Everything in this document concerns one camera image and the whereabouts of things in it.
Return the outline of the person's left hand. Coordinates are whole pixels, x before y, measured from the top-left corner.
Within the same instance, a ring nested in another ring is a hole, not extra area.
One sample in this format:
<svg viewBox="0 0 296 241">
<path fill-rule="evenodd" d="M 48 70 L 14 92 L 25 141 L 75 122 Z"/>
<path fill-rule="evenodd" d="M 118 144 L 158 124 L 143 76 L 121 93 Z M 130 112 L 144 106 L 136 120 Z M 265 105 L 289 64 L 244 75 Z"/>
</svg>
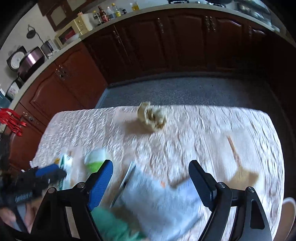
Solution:
<svg viewBox="0 0 296 241">
<path fill-rule="evenodd" d="M 32 230 L 32 226 L 40 204 L 41 201 L 36 200 L 27 203 L 25 206 L 22 204 L 20 207 L 18 207 L 19 214 L 21 215 L 21 218 L 27 228 L 28 233 L 30 233 Z M 18 224 L 16 223 L 16 216 L 10 209 L 6 207 L 1 209 L 1 219 L 8 226 L 16 230 L 20 230 Z"/>
</svg>

